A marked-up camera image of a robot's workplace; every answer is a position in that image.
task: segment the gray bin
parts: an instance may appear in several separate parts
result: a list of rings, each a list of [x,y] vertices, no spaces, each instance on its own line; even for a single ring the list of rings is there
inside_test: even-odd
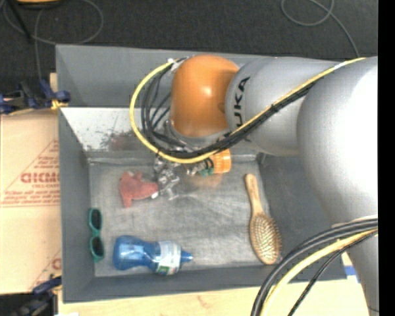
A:
[[[232,149],[231,172],[216,184],[194,183],[179,171],[182,182],[174,199],[160,196],[125,208],[117,190],[120,175],[141,171],[150,178],[154,158],[130,131],[129,97],[140,80],[168,58],[196,53],[73,45],[59,45],[56,51],[59,89],[73,96],[70,107],[59,113],[65,302],[260,286],[274,266],[262,265],[250,246],[246,173],[257,175],[265,211],[282,234],[283,255],[330,227],[298,157],[258,155],[240,145]],[[221,55],[239,66],[256,58]],[[161,97],[168,90],[166,81]],[[123,140],[122,148],[112,145],[115,137]],[[90,207],[103,213],[106,256],[97,264],[88,247]],[[123,234],[177,241],[194,261],[173,276],[159,276],[145,267],[117,271],[111,261],[113,243]],[[315,270],[297,279],[307,280]],[[345,278],[339,262],[322,276],[337,278]]]

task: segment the brush bristles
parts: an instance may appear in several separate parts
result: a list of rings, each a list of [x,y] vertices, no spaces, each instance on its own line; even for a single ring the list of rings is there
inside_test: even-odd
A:
[[[282,248],[281,236],[274,219],[258,214],[250,222],[250,239],[257,257],[272,265],[278,259]]]

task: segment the cardboard sheet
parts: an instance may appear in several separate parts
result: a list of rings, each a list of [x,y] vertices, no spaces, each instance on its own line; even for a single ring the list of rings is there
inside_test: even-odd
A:
[[[0,120],[0,294],[30,292],[61,272],[57,115]]]

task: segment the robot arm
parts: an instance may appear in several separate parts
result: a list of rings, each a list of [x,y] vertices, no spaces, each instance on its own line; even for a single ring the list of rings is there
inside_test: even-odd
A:
[[[377,57],[349,63],[267,57],[237,70],[206,55],[186,59],[180,68],[178,76],[174,73],[166,123],[172,138],[183,145],[181,151],[158,148],[158,154],[168,151],[165,155],[179,163],[206,161],[246,137],[245,144],[257,151],[300,156],[331,224],[377,215]],[[298,97],[289,97],[290,90]],[[188,93],[194,101],[184,101]],[[288,98],[285,105],[278,101]],[[202,104],[209,109],[205,120],[195,116]],[[261,113],[269,120],[260,121]],[[378,238],[349,254],[370,313],[379,314]]]

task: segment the black floor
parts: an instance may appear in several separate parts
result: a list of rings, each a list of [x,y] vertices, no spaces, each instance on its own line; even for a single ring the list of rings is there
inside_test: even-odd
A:
[[[90,0],[102,11],[102,30],[92,45],[191,49],[344,60],[378,53],[379,0],[333,0],[332,14],[316,26],[299,26],[281,11],[282,0]],[[316,0],[326,8],[331,0]],[[299,21],[322,19],[326,12],[302,0],[288,0],[286,10]],[[7,14],[15,22],[9,8]],[[31,33],[39,11],[18,8]],[[346,28],[354,45],[340,27]],[[51,42],[73,43],[99,30],[99,13],[90,3],[64,1],[44,10],[37,35]],[[0,93],[21,80],[36,84],[55,69],[54,47],[34,44],[13,29],[0,10]],[[0,315],[8,315],[27,296],[0,297]]]

